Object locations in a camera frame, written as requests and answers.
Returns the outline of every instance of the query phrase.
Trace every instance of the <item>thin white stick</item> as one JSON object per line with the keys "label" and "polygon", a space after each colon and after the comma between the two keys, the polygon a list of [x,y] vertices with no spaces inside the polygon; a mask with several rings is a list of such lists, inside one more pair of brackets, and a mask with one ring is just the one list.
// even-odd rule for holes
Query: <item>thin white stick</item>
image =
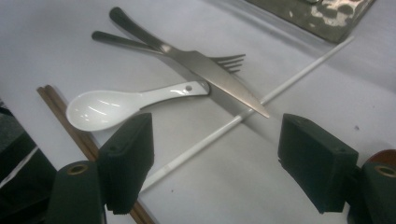
{"label": "thin white stick", "polygon": [[[317,68],[319,65],[324,63],[326,60],[331,58],[336,52],[338,52],[340,49],[348,45],[352,40],[354,39],[353,36],[345,40],[343,43],[337,45],[335,48],[331,49],[329,52],[315,60],[313,63],[309,64],[305,69],[303,69],[301,72],[297,73],[290,79],[288,79],[286,82],[278,86],[276,89],[271,91],[268,95],[262,98],[261,103],[262,105],[267,104],[271,100],[273,100],[275,97],[277,97],[280,93],[283,91],[287,90],[289,87],[291,87],[293,84],[295,84],[298,80],[300,80],[302,77],[306,76],[309,74],[312,70]],[[174,171],[178,166],[183,164],[184,162],[188,161],[191,159],[195,154],[200,152],[202,149],[207,147],[209,144],[213,143],[216,141],[218,138],[223,136],[225,133],[230,131],[232,128],[234,128],[237,124],[242,122],[245,118],[250,116],[251,114],[254,113],[254,110],[252,109],[246,109],[239,115],[235,116],[230,122],[222,126],[221,128],[217,129],[214,131],[212,134],[210,134],[208,137],[204,138],[197,144],[195,144],[193,147],[190,149],[186,150],[183,152],[181,155],[170,161],[168,164],[163,166],[160,170],[158,170],[156,173],[153,175],[149,176],[145,183],[143,184],[143,187],[140,192],[145,191],[155,183],[157,183],[159,180],[164,178],[166,175]]]}
{"label": "thin white stick", "polygon": [[3,181],[0,183],[0,189],[6,185],[9,181],[11,181],[15,176],[17,176],[17,174],[20,172],[20,170],[24,167],[24,165],[26,165],[26,163],[32,159],[33,155],[35,155],[35,153],[38,151],[38,147],[35,147],[32,149],[31,152],[29,152],[29,154],[27,154],[27,156],[25,156],[19,163],[18,165],[11,171],[11,173],[9,173],[8,176],[6,176],[6,178],[3,179]]}

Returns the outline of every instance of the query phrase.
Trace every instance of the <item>spoon bowl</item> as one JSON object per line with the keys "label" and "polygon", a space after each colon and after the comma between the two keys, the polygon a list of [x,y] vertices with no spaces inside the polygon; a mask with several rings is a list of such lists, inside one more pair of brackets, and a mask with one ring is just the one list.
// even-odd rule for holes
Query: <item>spoon bowl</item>
{"label": "spoon bowl", "polygon": [[177,84],[154,91],[88,91],[76,97],[67,106],[66,116],[76,128],[100,131],[122,123],[141,108],[160,101],[195,95],[208,95],[204,81]]}

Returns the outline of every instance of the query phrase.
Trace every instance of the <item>white ceramic spoon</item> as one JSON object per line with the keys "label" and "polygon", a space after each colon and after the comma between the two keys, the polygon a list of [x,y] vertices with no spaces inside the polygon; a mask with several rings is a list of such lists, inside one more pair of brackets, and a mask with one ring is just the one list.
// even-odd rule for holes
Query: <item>white ceramic spoon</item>
{"label": "white ceramic spoon", "polygon": [[82,131],[100,131],[125,121],[147,105],[177,97],[208,94],[209,86],[204,81],[143,92],[88,91],[67,106],[66,116],[74,127]]}

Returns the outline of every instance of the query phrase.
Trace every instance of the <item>chopstick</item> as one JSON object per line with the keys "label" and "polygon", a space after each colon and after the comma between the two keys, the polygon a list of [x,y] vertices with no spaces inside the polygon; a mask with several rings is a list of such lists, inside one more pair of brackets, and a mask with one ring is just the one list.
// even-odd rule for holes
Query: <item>chopstick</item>
{"label": "chopstick", "polygon": [[[47,85],[44,88],[39,87],[37,89],[37,92],[38,94],[40,94],[41,98],[47,104],[47,106],[55,115],[55,117],[64,126],[66,131],[75,141],[75,143],[78,145],[79,149],[87,157],[87,159],[89,161],[96,161],[99,155],[99,148],[92,141],[92,136],[89,133],[76,129],[67,120],[65,115],[67,106],[60,97],[60,95],[56,92],[56,90],[53,89],[51,85]],[[154,221],[151,219],[149,214],[146,212],[146,210],[139,202],[136,202],[134,204],[134,207],[132,208],[130,215],[137,224],[154,223]]]}

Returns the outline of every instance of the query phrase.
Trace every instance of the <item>fork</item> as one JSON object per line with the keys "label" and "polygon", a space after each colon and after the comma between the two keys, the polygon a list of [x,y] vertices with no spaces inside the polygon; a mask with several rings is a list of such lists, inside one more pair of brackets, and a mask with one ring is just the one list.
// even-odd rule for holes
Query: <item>fork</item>
{"label": "fork", "polygon": [[[129,49],[140,49],[150,53],[156,53],[163,55],[163,52],[149,46],[146,44],[139,43],[137,41],[123,38],[117,35],[111,35],[101,31],[95,31],[92,33],[92,39],[107,44],[113,44],[121,47],[126,47]],[[229,73],[234,74],[239,72],[239,69],[235,69],[241,66],[241,62],[244,61],[245,54],[238,54],[226,57],[209,57],[210,60],[217,63],[223,69],[227,70]]]}
{"label": "fork", "polygon": [[119,7],[114,7],[110,10],[110,18],[131,35],[136,36],[152,48],[162,52],[165,56],[174,59],[195,75],[204,78],[241,103],[269,118],[268,112],[260,101],[241,82],[230,76],[230,73],[204,54],[197,50],[180,50],[163,42],[160,38],[152,35],[132,21]]}

